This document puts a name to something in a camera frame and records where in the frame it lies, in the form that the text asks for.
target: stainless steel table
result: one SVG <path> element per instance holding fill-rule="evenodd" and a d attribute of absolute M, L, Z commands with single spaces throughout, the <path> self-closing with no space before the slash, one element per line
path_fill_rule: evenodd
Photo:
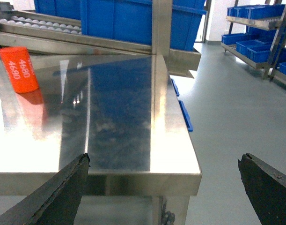
<path fill-rule="evenodd" d="M 0 195 L 29 195 L 77 155 L 86 195 L 150 196 L 185 223 L 201 170 L 162 56 L 33 56 L 40 89 L 14 93 L 0 61 Z"/>

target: epoxy floor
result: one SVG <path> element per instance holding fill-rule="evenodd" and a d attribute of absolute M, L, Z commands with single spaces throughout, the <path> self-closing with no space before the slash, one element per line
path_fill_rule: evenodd
<path fill-rule="evenodd" d="M 263 81 L 219 45 L 195 48 L 202 52 L 195 79 L 174 77 L 203 172 L 186 225 L 260 225 L 237 159 L 251 153 L 286 174 L 286 86 Z"/>

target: orange cylinder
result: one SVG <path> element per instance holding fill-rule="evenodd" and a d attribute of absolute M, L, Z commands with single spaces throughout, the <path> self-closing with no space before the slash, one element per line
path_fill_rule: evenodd
<path fill-rule="evenodd" d="M 16 93 L 31 92 L 39 88 L 26 47 L 1 48 L 0 58 Z"/>

